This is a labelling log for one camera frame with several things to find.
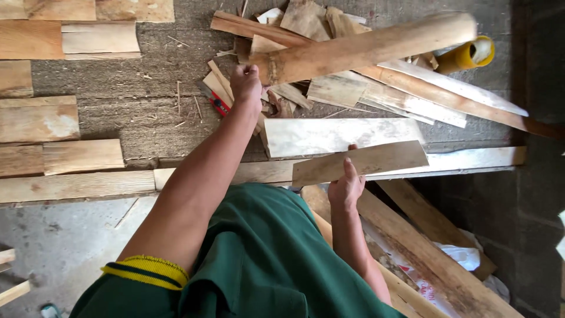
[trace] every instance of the red utility knife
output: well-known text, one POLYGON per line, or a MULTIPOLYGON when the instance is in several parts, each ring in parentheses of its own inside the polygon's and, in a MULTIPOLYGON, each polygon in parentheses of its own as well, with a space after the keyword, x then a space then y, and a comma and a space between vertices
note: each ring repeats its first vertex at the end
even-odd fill
POLYGON ((222 116, 225 117, 231 111, 229 106, 226 105, 226 103, 221 100, 220 97, 218 97, 218 95, 214 93, 208 86, 206 86, 203 81, 196 82, 196 86, 198 86, 202 93, 204 93, 204 95, 208 97, 214 108, 217 109, 222 116))

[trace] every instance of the person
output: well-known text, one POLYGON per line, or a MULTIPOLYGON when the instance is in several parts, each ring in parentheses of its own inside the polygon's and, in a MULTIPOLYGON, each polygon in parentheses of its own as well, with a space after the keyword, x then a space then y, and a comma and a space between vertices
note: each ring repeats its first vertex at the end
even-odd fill
POLYGON ((231 87, 231 112, 70 316, 403 317, 365 243, 356 208, 365 179, 350 160, 328 189, 333 250, 297 194, 230 186, 265 90, 255 65, 237 66, 231 87))

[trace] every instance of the green shirt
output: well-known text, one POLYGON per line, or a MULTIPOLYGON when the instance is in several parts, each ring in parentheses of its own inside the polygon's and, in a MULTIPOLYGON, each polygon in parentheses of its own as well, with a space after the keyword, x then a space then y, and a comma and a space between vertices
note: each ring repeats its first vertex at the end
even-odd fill
POLYGON ((230 186, 190 279, 144 256, 103 270, 71 317, 404 317, 333 252, 298 195, 259 183, 230 186))

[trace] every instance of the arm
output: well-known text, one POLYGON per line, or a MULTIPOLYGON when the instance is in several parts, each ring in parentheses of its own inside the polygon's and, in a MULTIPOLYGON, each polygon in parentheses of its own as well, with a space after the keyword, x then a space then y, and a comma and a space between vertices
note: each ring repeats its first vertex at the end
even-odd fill
POLYGON ((171 175, 118 261, 150 255, 190 273, 208 222, 227 192, 261 112, 257 66, 238 66, 231 87, 232 111, 171 175))
MULTIPOLYGON (((351 145, 349 150, 357 149, 351 145)), ((355 167, 344 160, 345 175, 330 183, 328 199, 332 212, 333 250, 351 266, 375 292, 377 297, 390 306, 390 294, 383 274, 369 253, 357 212, 357 200, 363 193, 365 177, 359 177, 355 167)))

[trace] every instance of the right hand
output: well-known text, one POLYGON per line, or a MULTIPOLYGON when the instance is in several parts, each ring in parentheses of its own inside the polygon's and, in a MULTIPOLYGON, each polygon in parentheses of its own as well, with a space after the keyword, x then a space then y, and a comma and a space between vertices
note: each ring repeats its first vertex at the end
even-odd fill
MULTIPOLYGON (((357 145, 349 145, 349 150, 357 149, 357 145)), ((332 181, 328 188, 328 199, 332 208, 342 211, 357 210, 357 200, 365 189, 365 176, 359 176, 351 159, 344 159, 345 175, 332 181)))
POLYGON ((236 66, 229 85, 232 88, 234 104, 237 104, 237 107, 250 107, 257 113, 261 112, 261 95, 267 88, 261 85, 257 65, 236 66))

